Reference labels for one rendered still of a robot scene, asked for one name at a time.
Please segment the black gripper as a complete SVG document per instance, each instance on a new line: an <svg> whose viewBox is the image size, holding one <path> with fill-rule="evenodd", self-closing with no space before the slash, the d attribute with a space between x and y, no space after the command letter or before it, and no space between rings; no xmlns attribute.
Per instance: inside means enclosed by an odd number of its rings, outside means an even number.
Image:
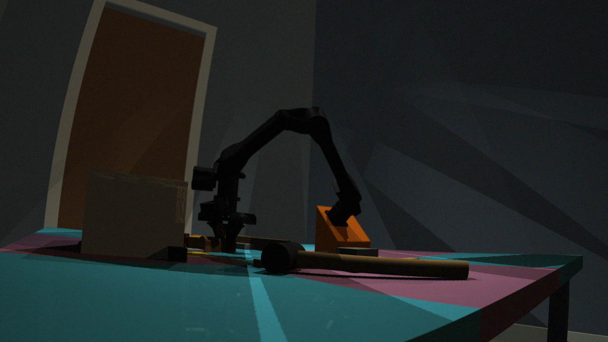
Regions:
<svg viewBox="0 0 608 342"><path fill-rule="evenodd" d="M202 216L200 212L198 214L198 220L208 221L207 224L209 224L213 229L215 237L226 237L226 250L229 250L237 235L239 232L241 232L242 227L245 227L243 224L256 225L257 218L254 214L236 212L237 201L240 201L237 193L217 192L217 195L214 196L216 196L217 199L226 199L227 197L229 203L229 214L220 212L215 216ZM223 224L223 221L228 221L228 224Z"/></svg>

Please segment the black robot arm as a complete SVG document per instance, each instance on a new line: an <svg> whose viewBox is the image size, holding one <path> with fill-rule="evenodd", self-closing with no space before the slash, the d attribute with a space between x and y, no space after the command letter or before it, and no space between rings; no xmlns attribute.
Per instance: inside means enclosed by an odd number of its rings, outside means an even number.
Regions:
<svg viewBox="0 0 608 342"><path fill-rule="evenodd" d="M213 168L195 165L191 188L213 192L216 181L219 181L218 192L238 193L238 180L246 177L246 174L242 172L246 162L252 154L260 150L283 130L310 134L313 140L321 146L336 177L336 181L332 183L339 197L339 201L333 205L331 210L325 210L325 213L335 227L347 227L347 220L351 216L357 216L361 213L359 201L362 197L355 181L344 168L342 159L333 143L328 120L321 107L278 110L275 115L254 130L247 138L222 150L221 157L214 163ZM202 216L215 216L220 212L229 214L227 197L226 199L215 197L213 201L200 203Z"/></svg>

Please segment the orange long bar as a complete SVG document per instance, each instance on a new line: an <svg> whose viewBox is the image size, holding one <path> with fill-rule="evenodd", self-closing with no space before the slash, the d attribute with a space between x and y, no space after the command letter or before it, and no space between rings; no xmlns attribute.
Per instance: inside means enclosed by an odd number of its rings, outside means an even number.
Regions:
<svg viewBox="0 0 608 342"><path fill-rule="evenodd" d="M193 235L188 237L188 247L198 248L200 236Z"/></svg>

